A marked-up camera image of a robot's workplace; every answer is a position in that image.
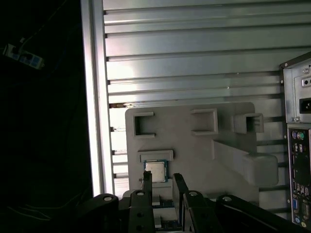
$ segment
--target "aluminum frame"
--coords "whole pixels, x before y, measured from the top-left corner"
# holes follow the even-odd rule
[[[114,194],[102,0],[81,0],[93,196]]]

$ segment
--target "power strip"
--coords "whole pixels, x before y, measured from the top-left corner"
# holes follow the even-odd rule
[[[15,48],[14,45],[8,44],[3,51],[3,55],[35,69],[41,69],[42,67],[44,67],[43,58],[36,56],[33,53],[27,52],[25,50],[22,50],[20,54],[15,54],[13,53],[14,48]]]

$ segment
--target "dark background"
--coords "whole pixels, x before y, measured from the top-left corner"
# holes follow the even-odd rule
[[[2,4],[0,48],[46,25],[23,48],[42,70],[0,56],[0,232],[31,231],[45,221],[22,214],[53,217],[91,195],[80,1],[47,22],[63,1]]]

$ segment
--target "cable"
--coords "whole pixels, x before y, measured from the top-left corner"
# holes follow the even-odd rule
[[[31,210],[31,209],[27,209],[27,208],[20,207],[20,206],[19,206],[18,208],[23,209],[23,210],[28,210],[28,211],[31,211],[31,212],[37,212],[37,213],[42,214],[44,217],[47,217],[48,219],[51,219],[51,217],[50,217],[50,216],[45,215],[45,214],[44,214],[44,213],[42,213],[41,211],[38,211],[38,210]]]
[[[15,210],[15,209],[13,209],[13,208],[11,208],[11,207],[9,207],[9,206],[8,206],[7,208],[10,209],[10,210],[12,210],[12,211],[14,211],[15,213],[17,213],[17,214],[19,214],[19,215],[24,215],[24,216],[26,216],[26,217],[31,217],[31,218],[38,219],[38,220],[41,220],[41,221],[49,221],[49,219],[39,218],[39,217],[35,217],[35,216],[32,216],[32,215],[27,215],[27,214],[21,213],[21,212]]]
[[[28,206],[28,207],[33,208],[33,209],[62,209],[65,206],[67,206],[71,201],[73,201],[76,197],[78,197],[79,195],[81,195],[81,193],[79,193],[76,196],[74,196],[73,198],[71,198],[64,205],[58,206],[58,207],[37,207],[37,206],[28,205],[28,204],[25,204],[25,206]]]
[[[28,39],[25,40],[25,38],[21,38],[20,42],[22,43],[22,45],[19,47],[18,53],[20,53],[23,49],[23,47],[25,46],[26,43],[28,43],[35,35],[37,35],[44,27],[45,25],[56,15],[56,13],[65,5],[65,3],[68,0],[64,0],[63,3],[51,14],[51,16],[48,18],[47,22],[45,24],[43,24],[38,31],[36,31],[34,34],[32,34],[30,37],[28,37]]]

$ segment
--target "rear i/o panel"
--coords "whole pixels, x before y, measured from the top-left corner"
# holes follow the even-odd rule
[[[288,129],[292,220],[311,230],[310,129]]]

